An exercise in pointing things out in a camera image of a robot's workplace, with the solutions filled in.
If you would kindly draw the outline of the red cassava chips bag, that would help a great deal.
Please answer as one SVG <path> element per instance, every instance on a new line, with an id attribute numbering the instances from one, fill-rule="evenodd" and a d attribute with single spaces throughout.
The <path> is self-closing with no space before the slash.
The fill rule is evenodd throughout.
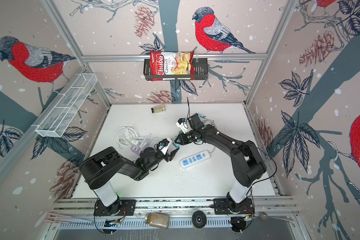
<path id="1" fill-rule="evenodd" d="M 151 81 L 164 81 L 162 77 L 169 80 L 169 75 L 193 75 L 193 56 L 194 52 L 150 51 L 151 76 L 160 77 Z"/>

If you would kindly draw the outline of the white blue small device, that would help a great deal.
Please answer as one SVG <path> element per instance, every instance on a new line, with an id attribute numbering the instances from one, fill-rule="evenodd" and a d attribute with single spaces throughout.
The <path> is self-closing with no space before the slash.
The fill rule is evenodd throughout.
<path id="1" fill-rule="evenodd" d="M 195 155 L 192 155 L 185 159 L 182 159 L 180 161 L 180 166 L 183 169 L 187 169 L 187 168 L 193 167 L 205 160 L 208 160 L 210 158 L 211 158 L 211 155 L 208 151 L 202 151 L 200 153 L 197 153 Z"/>

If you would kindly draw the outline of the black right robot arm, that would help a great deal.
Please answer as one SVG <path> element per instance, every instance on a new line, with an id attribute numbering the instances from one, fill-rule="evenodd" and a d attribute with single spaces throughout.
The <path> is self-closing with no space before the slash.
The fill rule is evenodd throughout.
<path id="1" fill-rule="evenodd" d="M 251 190 L 267 172 L 267 167 L 255 143 L 233 139 L 221 133 L 213 125 L 205 125 L 198 114 L 180 118 L 176 125 L 182 131 L 175 139 L 177 145 L 185 146 L 201 141 L 216 147 L 231 159 L 236 181 L 225 198 L 214 199 L 215 214 L 253 215 L 254 204 L 250 199 Z"/>

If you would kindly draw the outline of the black round knob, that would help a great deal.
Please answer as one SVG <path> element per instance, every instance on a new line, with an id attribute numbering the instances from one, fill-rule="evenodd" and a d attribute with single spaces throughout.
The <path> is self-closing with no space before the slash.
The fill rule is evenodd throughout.
<path id="1" fill-rule="evenodd" d="M 192 224 L 195 228 L 201 229 L 207 224 L 207 216 L 203 211 L 195 211 L 192 215 Z"/>

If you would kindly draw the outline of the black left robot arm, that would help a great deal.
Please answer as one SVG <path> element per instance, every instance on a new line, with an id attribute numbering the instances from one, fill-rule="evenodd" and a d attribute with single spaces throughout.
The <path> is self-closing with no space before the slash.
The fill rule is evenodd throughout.
<path id="1" fill-rule="evenodd" d="M 134 181 L 141 181 L 150 171 L 156 170 L 161 161 L 168 163 L 174 159 L 179 148 L 168 152 L 171 144 L 171 139 L 163 139 L 155 147 L 142 150 L 134 162 L 123 157 L 113 147 L 108 147 L 84 160 L 79 170 L 89 188 L 98 197 L 94 216 L 132 216 L 136 202 L 122 201 L 113 189 L 111 178 L 116 174 L 122 174 Z"/>

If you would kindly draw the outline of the white charger plug adapter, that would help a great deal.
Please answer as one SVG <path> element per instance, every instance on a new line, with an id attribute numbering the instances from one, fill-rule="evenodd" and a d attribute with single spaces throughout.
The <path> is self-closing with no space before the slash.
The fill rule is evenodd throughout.
<path id="1" fill-rule="evenodd" d="M 136 139 L 131 140 L 130 144 L 134 148 L 138 148 L 140 146 L 140 142 Z"/>

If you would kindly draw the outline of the metal spoon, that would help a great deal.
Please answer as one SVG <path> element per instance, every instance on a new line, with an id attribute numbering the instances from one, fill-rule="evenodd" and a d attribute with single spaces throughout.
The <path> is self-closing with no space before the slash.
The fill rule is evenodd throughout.
<path id="1" fill-rule="evenodd" d="M 271 217 L 269 216 L 267 213 L 265 212 L 259 212 L 259 217 L 261 218 L 261 220 L 263 221 L 268 221 L 270 219 L 275 219 L 275 220 L 280 220 L 280 221 L 285 221 L 285 222 L 288 222 L 288 223 L 291 223 L 291 224 L 294 224 L 295 221 L 292 220 L 292 219 L 286 219 L 286 218 L 279 218 L 279 217 Z"/>

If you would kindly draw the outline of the glass jar of grains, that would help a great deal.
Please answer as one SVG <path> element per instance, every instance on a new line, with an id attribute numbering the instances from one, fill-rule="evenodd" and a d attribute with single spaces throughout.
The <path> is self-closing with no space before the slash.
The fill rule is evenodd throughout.
<path id="1" fill-rule="evenodd" d="M 170 217 L 161 213 L 147 213 L 145 223 L 151 227 L 167 229 L 170 223 Z"/>

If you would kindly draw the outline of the purple power strip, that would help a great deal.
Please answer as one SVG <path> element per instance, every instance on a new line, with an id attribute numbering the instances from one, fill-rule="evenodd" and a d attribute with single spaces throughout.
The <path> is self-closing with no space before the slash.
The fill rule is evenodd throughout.
<path id="1" fill-rule="evenodd" d="M 133 153 L 137 154 L 137 155 L 139 155 L 140 152 L 141 152 L 141 149 L 140 149 L 139 147 L 134 147 L 134 146 L 132 146 L 132 147 L 130 148 L 130 150 L 131 150 Z"/>

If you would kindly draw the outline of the pink chopsticks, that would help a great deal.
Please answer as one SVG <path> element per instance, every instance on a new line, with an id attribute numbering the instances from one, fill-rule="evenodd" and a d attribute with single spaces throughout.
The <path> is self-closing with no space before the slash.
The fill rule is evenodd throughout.
<path id="1" fill-rule="evenodd" d="M 68 215 L 62 215 L 54 212 L 47 212 L 44 218 L 44 223 L 55 223 L 55 224 L 70 224 L 72 217 Z"/>

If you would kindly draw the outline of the white mesh wall shelf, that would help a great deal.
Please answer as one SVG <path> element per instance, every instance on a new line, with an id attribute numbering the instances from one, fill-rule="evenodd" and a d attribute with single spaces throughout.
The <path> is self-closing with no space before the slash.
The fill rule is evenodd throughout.
<path id="1" fill-rule="evenodd" d="M 95 74 L 76 74 L 68 89 L 58 94 L 57 103 L 37 126 L 36 133 L 41 137 L 62 137 L 97 82 Z"/>

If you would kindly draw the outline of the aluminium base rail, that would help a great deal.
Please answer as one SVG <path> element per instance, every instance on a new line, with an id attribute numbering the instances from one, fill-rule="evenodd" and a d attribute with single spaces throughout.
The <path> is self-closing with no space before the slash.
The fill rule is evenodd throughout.
<path id="1" fill-rule="evenodd" d="M 44 223 L 46 213 L 41 214 L 35 223 L 36 227 L 50 224 L 53 230 L 59 229 L 94 229 L 110 234 L 116 230 L 151 230 L 153 227 L 145 223 L 147 213 L 161 213 L 170 217 L 169 228 L 191 228 L 192 215 L 195 211 L 203 211 L 207 216 L 207 228 L 231 227 L 233 223 L 261 219 L 259 212 L 265 212 L 271 217 L 292 219 L 293 227 L 301 227 L 302 219 L 291 197 L 255 197 L 250 198 L 254 204 L 254 214 L 227 214 L 216 215 L 212 198 L 139 198 L 122 199 L 135 201 L 132 216 L 95 217 L 96 199 L 63 199 L 59 200 L 51 212 L 72 217 L 70 224 Z"/>

